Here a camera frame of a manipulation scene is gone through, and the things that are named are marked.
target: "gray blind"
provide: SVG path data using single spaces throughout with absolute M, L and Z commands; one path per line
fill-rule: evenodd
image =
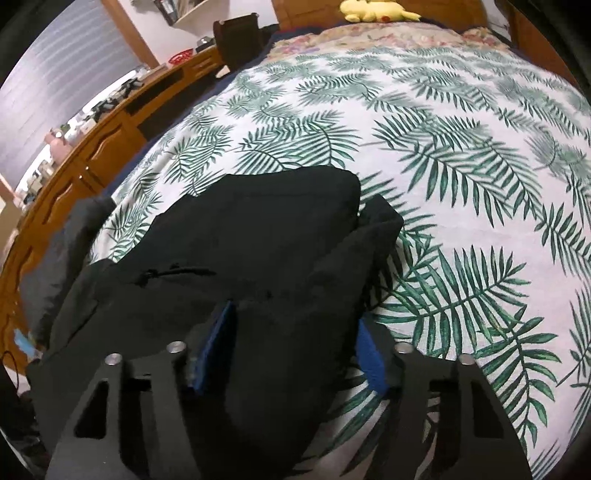
M 0 88 L 0 174 L 15 188 L 50 128 L 136 68 L 100 0 L 75 0 L 33 42 Z

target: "stuffed animal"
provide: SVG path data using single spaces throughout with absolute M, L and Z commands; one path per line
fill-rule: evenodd
M 418 21 L 421 16 L 407 12 L 402 5 L 390 0 L 345 0 L 340 11 L 347 22 L 398 22 Z

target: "bed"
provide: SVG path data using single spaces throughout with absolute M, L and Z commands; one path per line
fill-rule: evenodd
M 462 14 L 405 7 L 459 30 L 484 23 L 480 2 L 457 3 Z M 274 4 L 288 28 L 337 19 L 335 1 Z M 591 407 L 590 155 L 587 100 L 484 30 L 308 33 L 139 159 L 90 259 L 121 259 L 159 213 L 225 174 L 351 170 L 363 202 L 380 193 L 405 219 L 374 313 L 427 355 L 474 355 L 542 478 Z M 294 475 L 363 478 L 388 402 L 354 363 L 340 390 Z

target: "red bowl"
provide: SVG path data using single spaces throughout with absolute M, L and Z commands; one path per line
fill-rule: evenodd
M 171 65 L 180 65 L 182 62 L 187 61 L 194 55 L 194 50 L 192 48 L 188 50 L 184 50 L 176 55 L 173 55 L 168 63 Z

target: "metal screw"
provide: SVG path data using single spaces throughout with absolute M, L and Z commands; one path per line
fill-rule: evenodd
M 398 353 L 412 353 L 414 351 L 414 347 L 408 342 L 398 342 L 396 345 L 394 345 L 394 350 L 396 350 Z
M 117 365 L 122 360 L 123 360 L 123 357 L 121 356 L 120 353 L 112 353 L 112 354 L 106 356 L 105 363 L 107 365 Z
M 474 365 L 476 360 L 472 355 L 468 355 L 467 353 L 461 354 L 457 359 L 460 361 L 462 365 Z
M 168 353 L 179 353 L 185 350 L 186 348 L 187 345 L 185 344 L 185 342 L 181 342 L 179 340 L 176 342 L 170 342 L 166 346 L 166 350 L 168 351 Z

